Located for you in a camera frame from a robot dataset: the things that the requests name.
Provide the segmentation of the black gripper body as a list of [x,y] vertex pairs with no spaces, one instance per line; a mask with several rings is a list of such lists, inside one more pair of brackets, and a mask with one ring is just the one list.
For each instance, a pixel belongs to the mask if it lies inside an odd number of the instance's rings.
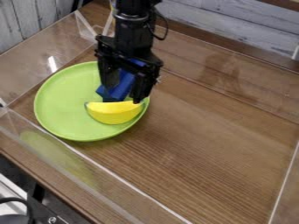
[[140,54],[121,52],[116,48],[114,39],[104,35],[97,35],[96,41],[97,49],[94,56],[97,60],[102,58],[110,59],[118,65],[118,68],[122,67],[129,73],[153,73],[157,79],[164,63],[152,51],[141,52]]

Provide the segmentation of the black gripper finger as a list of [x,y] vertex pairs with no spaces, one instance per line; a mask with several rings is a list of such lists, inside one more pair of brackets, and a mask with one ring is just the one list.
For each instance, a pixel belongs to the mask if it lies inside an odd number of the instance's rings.
[[149,94],[156,83],[153,73],[134,73],[133,84],[130,87],[129,97],[133,99],[133,104],[137,104]]
[[97,69],[100,76],[97,93],[100,95],[108,95],[118,84],[118,65],[113,60],[102,58],[97,61]]

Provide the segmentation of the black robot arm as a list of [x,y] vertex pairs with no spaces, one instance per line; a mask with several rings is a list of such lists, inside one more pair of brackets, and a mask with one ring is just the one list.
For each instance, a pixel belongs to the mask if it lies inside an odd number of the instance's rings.
[[100,86],[96,93],[102,102],[121,102],[126,97],[138,103],[150,94],[163,61],[152,53],[155,6],[161,0],[116,0],[112,17],[114,36],[96,36]]

